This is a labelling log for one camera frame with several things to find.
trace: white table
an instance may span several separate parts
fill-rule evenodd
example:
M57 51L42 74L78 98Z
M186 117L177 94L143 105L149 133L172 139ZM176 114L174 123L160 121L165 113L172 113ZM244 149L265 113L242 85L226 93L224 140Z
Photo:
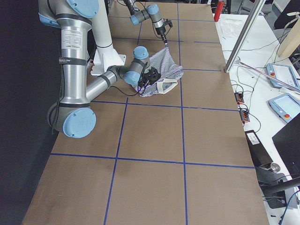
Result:
M244 24L247 15L227 15L222 14L220 17L219 22L216 23L220 43L222 45L223 54L225 59L227 60L231 54L232 50L238 37L224 37L223 31L224 29L230 29L230 27L227 27L222 23L222 20L237 20L242 21ZM242 49L256 49L261 48L265 45L268 45L276 40L276 37L274 36L271 28L267 24L266 20L263 16L259 16L253 26L253 28L250 31L249 36L246 39L246 42ZM273 52L273 50L278 47L278 41L275 41L271 45L264 47L260 50L253 50L253 51L241 51L239 53L239 57L242 62L256 68L256 67L264 67L267 63L273 63L274 58L276 55L276 51ZM276 57L276 61L282 60L283 58ZM292 65L289 59L283 60L281 62L278 62L278 64L283 65ZM239 65L235 64L234 67L232 67L230 71L230 78L234 81L238 81L237 79L237 67ZM240 67L238 71L239 79L242 83L248 84L250 86L254 86L257 78L258 73L250 70ZM244 90L252 90L250 87L247 87L245 85L242 85ZM251 114L256 116L259 121L261 122L262 126L260 131L258 131L256 134L261 140L262 144L264 145L265 149L273 159L273 161L281 167L280 173L284 173L285 175L288 175L289 172L284 165L281 157L279 156L273 140L272 136L274 136L284 125L286 124L282 119L280 119L277 114L269 107L269 104L267 103L268 100L279 96L279 89L271 87L269 81L267 78L263 75L260 75L257 84L255 86L255 90L252 95L251 103L250 103L250 92L246 92L244 94L244 101L245 104L250 108ZM250 123L246 123L244 126L244 130L254 130L257 131L259 128L259 122L250 116ZM265 202L266 211L268 214L268 219L270 225L277 225L280 217L282 216L284 212L284 208L280 209L271 209L268 204ZM299 225L300 224L300 208L297 209L289 209L285 215L283 225Z

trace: blue cable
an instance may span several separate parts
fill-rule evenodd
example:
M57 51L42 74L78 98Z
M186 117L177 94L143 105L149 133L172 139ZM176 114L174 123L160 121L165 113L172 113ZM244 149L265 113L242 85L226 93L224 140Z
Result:
M284 213L283 213L283 215L282 215L282 217L281 217L281 220L280 220L279 223L278 223L279 225L282 225L282 221L283 221L283 219L284 219L284 217L285 217L285 213L286 213L286 211L287 211L287 208L289 207L290 201L291 201L291 199L293 198L293 196L296 195L298 192L300 192L300 190L299 190L299 191L296 191L294 194L292 194L292 196L290 197L289 201L287 202L285 211L284 211Z

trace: white plastic base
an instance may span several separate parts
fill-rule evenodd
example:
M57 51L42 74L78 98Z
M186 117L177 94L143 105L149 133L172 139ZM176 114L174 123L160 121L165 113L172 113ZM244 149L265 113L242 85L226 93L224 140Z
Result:
M126 55L118 54L115 49L110 49L109 53L99 54L98 49L95 53L94 66L90 72L92 76L100 76L111 66L124 66Z

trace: red object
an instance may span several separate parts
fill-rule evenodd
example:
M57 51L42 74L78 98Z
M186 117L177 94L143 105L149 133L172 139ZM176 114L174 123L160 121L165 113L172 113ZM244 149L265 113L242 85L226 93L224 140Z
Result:
M215 22L219 21L221 12L223 10L223 6L224 6L224 1L223 0L219 0L219 2L217 3L217 9L216 9L216 12L215 12L215 17L214 17Z

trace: blue joint cap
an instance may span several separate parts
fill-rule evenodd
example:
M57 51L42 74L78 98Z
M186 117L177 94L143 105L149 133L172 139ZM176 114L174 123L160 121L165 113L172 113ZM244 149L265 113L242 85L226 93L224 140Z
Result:
M147 48L144 46L137 46L133 50L133 56L138 60L144 60L149 56L149 53L147 51Z
M38 13L39 16L39 20L40 22L45 25L45 26L51 26L51 27L56 27L56 28L60 28L60 25L56 22L56 20L51 19L49 17L46 17L40 13Z
M64 121L62 131L68 137L87 136L96 125L96 115L90 108L80 108L71 112Z
M157 4L149 5L147 9L148 9L148 13L150 15L154 15L159 12L159 8L158 8Z
M135 87L140 80L140 74L136 71L128 71L124 75L124 81L131 86Z
M67 0L69 6L80 16L91 19L99 10L98 0Z
M139 20L137 19L137 17L135 15L132 15L130 17L130 20L131 20L133 25L138 25L139 24Z

